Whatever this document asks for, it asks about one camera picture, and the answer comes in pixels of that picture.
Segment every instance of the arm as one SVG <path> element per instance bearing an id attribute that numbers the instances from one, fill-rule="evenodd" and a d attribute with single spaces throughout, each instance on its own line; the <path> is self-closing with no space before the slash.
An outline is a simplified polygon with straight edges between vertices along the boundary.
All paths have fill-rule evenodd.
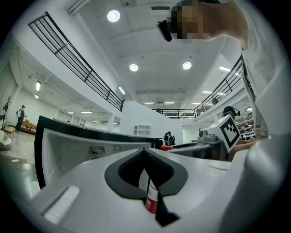
<path id="1" fill-rule="evenodd" d="M 258 140 L 264 140 L 264 139 L 267 139 L 267 137 L 264 137 L 264 136 L 259 136 L 258 138 L 256 138 L 255 140 L 251 141 L 250 143 L 247 143 L 247 144 L 241 144 L 241 145 L 238 145 L 236 144 L 235 147 L 231 150 L 231 152 L 229 153 L 229 157 L 228 157 L 228 161 L 232 161 L 235 154 L 239 151 L 242 151 L 242 150 L 248 150 L 250 149 Z"/>
<path id="2" fill-rule="evenodd" d="M 25 115 L 25 113 L 24 113 L 24 110 L 21 110 L 21 116 L 26 117 L 26 115 Z"/>
<path id="3" fill-rule="evenodd" d="M 249 144 L 249 143 L 252 143 L 254 140 L 252 141 L 247 141 L 247 140 L 243 140 L 243 139 L 240 139 L 237 143 L 237 145 L 242 145 L 242 144 Z"/>

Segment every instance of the black metal railing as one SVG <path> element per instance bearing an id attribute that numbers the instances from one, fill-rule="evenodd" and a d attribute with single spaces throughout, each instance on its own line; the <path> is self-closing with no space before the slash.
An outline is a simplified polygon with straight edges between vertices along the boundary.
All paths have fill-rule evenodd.
<path id="1" fill-rule="evenodd" d="M 227 97 L 234 89 L 236 89 L 241 84 L 241 72 L 243 69 L 242 56 L 237 60 L 236 64 L 227 74 L 227 76 L 222 80 L 222 82 L 214 89 L 214 91 L 201 102 L 194 109 L 195 117 L 206 112 L 219 101 Z"/>
<path id="2" fill-rule="evenodd" d="M 169 118 L 194 119 L 200 114 L 212 108 L 215 104 L 228 96 L 234 89 L 241 84 L 241 72 L 243 69 L 242 56 L 237 60 L 236 64 L 217 86 L 212 93 L 199 104 L 195 109 L 153 109 Z"/>
<path id="3" fill-rule="evenodd" d="M 153 109 L 171 119 L 194 119 L 195 112 L 193 109 Z"/>
<path id="4" fill-rule="evenodd" d="M 122 111 L 124 100 L 122 101 L 88 64 L 47 11 L 43 16 L 30 22 L 28 26 L 74 74 L 111 105 Z"/>

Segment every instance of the backpack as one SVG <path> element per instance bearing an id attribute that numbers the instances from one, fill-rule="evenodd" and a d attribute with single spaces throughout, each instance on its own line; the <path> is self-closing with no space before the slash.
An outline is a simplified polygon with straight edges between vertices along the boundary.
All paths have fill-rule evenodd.
<path id="1" fill-rule="evenodd" d="M 170 144 L 170 146 L 175 145 L 175 138 L 174 138 L 174 136 L 170 136 L 170 138 L 169 138 L 169 144 Z"/>
<path id="2" fill-rule="evenodd" d="M 16 111 L 16 117 L 21 117 L 21 109 Z"/>

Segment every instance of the white chair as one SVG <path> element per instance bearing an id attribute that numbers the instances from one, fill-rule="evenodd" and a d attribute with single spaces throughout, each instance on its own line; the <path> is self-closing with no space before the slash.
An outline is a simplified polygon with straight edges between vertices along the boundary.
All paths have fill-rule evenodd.
<path id="1" fill-rule="evenodd" d="M 8 151 L 11 149 L 11 138 L 0 130 L 0 151 Z"/>

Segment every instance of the balcony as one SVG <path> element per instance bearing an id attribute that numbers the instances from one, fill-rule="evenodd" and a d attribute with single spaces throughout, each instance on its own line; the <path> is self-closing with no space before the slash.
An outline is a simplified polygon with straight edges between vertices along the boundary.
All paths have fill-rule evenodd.
<path id="1" fill-rule="evenodd" d="M 122 111 L 123 101 L 109 88 L 80 52 L 72 45 L 56 22 L 45 14 L 28 24 L 45 46 L 98 95 Z"/>

